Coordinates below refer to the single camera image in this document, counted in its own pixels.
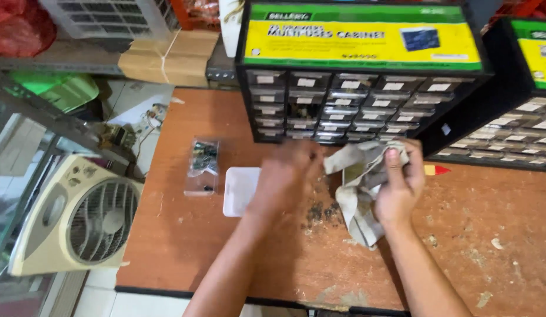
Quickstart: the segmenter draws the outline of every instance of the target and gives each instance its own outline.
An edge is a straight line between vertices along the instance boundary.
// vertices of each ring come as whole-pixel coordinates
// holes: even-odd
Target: red bag
[[[56,26],[38,0],[0,0],[0,56],[36,56],[55,39]]]

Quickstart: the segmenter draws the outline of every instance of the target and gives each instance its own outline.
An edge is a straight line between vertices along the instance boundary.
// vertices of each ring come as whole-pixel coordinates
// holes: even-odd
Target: wooden workbench
[[[223,140],[220,192],[229,167],[259,166],[274,147],[253,143],[239,93],[177,89],[174,97],[185,102],[167,114],[118,291],[189,297],[238,222],[222,214],[222,195],[184,196],[194,136]],[[414,211],[439,266],[475,315],[546,316],[546,173],[444,166],[452,171],[427,178]],[[385,240],[375,250],[351,240],[328,183],[319,179],[301,216],[267,241],[248,301],[407,310]]]

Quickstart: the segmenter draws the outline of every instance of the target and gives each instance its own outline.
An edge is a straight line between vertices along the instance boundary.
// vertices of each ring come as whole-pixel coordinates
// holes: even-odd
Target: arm
[[[263,240],[283,213],[298,210],[307,180],[321,168],[321,148],[290,141],[265,159],[252,201],[202,279],[183,317],[238,317]]]
[[[416,317],[472,317],[412,226],[411,211],[424,189],[424,162],[418,141],[403,143],[410,164],[403,170],[395,149],[385,153],[389,182],[379,192],[375,213],[386,232],[408,306]]]

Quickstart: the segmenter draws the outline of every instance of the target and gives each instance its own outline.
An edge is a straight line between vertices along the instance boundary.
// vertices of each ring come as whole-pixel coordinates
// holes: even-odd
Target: hand
[[[424,189],[424,159],[421,143],[417,140],[401,140],[410,158],[409,164],[400,165],[399,152],[388,149],[384,163],[389,177],[382,185],[375,203],[375,214],[385,231],[411,228],[411,212]]]
[[[248,217],[269,224],[284,212],[297,210],[312,177],[324,161],[323,149],[314,141],[287,141],[263,160],[257,189],[246,210]]]

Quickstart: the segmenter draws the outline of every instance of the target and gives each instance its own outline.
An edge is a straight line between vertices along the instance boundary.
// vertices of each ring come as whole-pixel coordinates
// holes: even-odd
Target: dirty rag
[[[344,179],[345,183],[335,191],[335,200],[342,210],[347,231],[365,247],[372,247],[384,235],[381,224],[373,216],[372,202],[388,180],[384,152],[389,148],[398,150],[402,166],[408,163],[408,154],[400,141],[348,144],[324,159],[326,174],[346,169],[344,175],[353,177]]]

